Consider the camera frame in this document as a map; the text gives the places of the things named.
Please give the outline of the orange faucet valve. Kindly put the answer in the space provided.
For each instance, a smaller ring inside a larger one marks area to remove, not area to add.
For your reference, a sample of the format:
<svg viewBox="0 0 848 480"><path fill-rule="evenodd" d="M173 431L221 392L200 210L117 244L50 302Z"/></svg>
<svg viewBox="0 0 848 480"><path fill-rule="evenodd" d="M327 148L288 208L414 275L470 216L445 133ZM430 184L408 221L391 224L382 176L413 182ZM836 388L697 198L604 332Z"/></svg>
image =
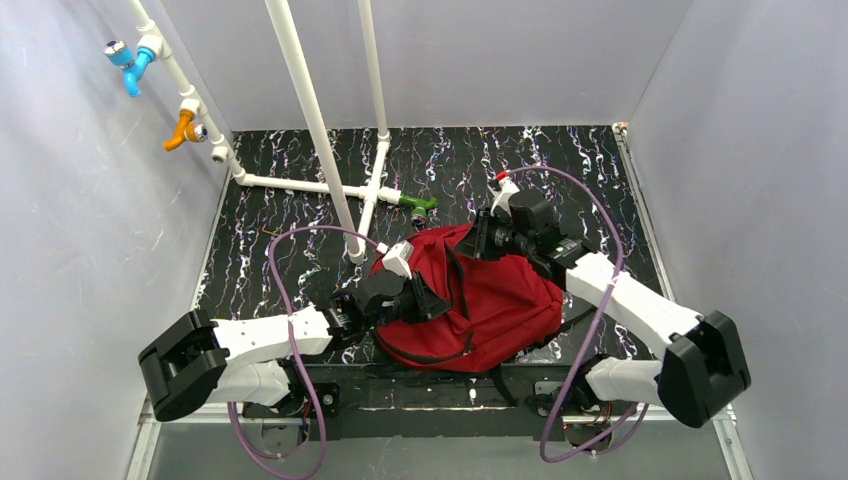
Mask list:
<svg viewBox="0 0 848 480"><path fill-rule="evenodd" d="M202 123L195 121L197 114L190 109L181 109L178 122L170 139L163 142L166 152L174 151L186 142L203 143L208 131Z"/></svg>

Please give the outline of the blue faucet valve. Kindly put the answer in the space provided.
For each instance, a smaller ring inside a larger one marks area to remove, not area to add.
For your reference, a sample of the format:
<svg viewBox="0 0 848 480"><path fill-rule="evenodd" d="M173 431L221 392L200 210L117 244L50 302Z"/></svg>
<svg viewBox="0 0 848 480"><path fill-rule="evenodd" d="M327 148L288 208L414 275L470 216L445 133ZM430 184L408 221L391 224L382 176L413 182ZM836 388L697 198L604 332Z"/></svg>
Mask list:
<svg viewBox="0 0 848 480"><path fill-rule="evenodd" d="M122 40L111 40L106 43L103 53L107 59L122 71L124 87L130 97L141 94L139 82L142 80L148 66L159 59L164 50L164 41L155 35L144 35L132 50Z"/></svg>

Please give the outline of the red student backpack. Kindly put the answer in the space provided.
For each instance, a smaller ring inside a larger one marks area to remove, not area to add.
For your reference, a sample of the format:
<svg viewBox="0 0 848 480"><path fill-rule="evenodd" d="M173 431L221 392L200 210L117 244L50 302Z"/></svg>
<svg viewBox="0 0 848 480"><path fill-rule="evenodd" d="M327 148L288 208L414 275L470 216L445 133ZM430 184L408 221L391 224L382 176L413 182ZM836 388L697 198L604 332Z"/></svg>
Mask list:
<svg viewBox="0 0 848 480"><path fill-rule="evenodd" d="M528 261L508 255L493 262L462 256L457 248L470 227L445 226L407 237L410 268L450 302L448 312L410 324L380 326L375 339L398 362L419 370L488 374L508 406L502 363L541 348L587 316L566 319L561 289L538 276Z"/></svg>

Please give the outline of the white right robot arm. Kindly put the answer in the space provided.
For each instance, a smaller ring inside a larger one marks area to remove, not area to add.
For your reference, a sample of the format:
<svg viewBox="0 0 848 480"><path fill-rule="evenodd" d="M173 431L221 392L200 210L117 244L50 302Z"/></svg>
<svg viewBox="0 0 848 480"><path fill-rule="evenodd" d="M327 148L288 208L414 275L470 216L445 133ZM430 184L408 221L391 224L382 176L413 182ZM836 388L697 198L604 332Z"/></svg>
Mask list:
<svg viewBox="0 0 848 480"><path fill-rule="evenodd" d="M548 410L589 409L605 402L659 405L698 428L752 384L736 323L720 311L703 315L617 271L614 262L569 234L540 194L499 195L478 211L458 242L459 254L481 261L525 258L560 290L595 306L648 347L650 360L596 355L577 364Z"/></svg>

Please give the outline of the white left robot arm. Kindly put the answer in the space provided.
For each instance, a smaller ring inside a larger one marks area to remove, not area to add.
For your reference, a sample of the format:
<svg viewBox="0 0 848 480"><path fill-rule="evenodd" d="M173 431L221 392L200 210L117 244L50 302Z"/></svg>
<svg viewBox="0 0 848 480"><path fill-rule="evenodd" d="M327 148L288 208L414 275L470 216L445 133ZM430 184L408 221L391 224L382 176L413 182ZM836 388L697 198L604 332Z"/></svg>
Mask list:
<svg viewBox="0 0 848 480"><path fill-rule="evenodd" d="M342 350L378 327L425 322L451 307L420 273L381 270L291 315L224 320L192 310L148 344L138 363L160 422L182 419L208 403L275 406L306 388L303 374L281 360Z"/></svg>

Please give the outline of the white PVC pipe frame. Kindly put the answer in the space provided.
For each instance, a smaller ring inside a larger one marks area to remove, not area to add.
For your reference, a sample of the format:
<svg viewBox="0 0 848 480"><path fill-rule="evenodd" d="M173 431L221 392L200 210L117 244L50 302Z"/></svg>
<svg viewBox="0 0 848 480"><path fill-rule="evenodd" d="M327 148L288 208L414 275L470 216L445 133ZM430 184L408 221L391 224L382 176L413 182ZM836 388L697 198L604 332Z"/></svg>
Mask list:
<svg viewBox="0 0 848 480"><path fill-rule="evenodd" d="M385 115L385 102L383 100L371 3L360 1L358 6L363 29L363 40L366 43L366 58L377 120L378 141L376 156L368 182L366 185L358 187L345 186L340 179L337 161L329 143L328 129L319 106L314 83L307 66L291 8L287 1L267 1L265 6L277 38L277 43L282 51L286 67L293 82L310 138L320 162L321 171L324 175L323 182L263 177L248 173L239 163L230 141L215 124L199 91L183 72L178 61L173 56L173 50L166 37L162 34L156 22L150 17L143 3L140 1L130 1L128 5L135 17L136 30L139 32L140 39L144 35L155 35L161 37L164 41L163 53L154 63L159 62L164 65L164 68L174 80L177 92L181 98L176 124L181 109L193 110L197 114L195 121L202 123L211 136L211 158L215 162L225 164L232 178L240 186L327 193L331 196L335 213L343 227L352 227L354 225L352 213L347 204L347 198L352 196L360 199L363 202L360 222L355 228L354 233L345 236L345 246L350 261L354 264L362 263L365 256L364 237L370 229L376 205L379 201L382 201L378 199L378 190L383 187L382 173L390 148L390 133Z"/></svg>

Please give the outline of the aluminium rail frame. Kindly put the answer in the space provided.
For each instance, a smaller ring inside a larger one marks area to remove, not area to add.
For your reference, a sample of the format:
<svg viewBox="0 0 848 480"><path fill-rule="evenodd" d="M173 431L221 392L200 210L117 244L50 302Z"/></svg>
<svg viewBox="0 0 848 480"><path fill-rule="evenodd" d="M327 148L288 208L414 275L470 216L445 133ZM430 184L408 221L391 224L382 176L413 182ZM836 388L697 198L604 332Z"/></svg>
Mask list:
<svg viewBox="0 0 848 480"><path fill-rule="evenodd" d="M333 419L317 479L749 479L730 414L690 429L662 409L627 423L622 446L548 464L539 417L520 410L359 410ZM222 405L161 423L144 415L131 479L266 479L242 450Z"/></svg>

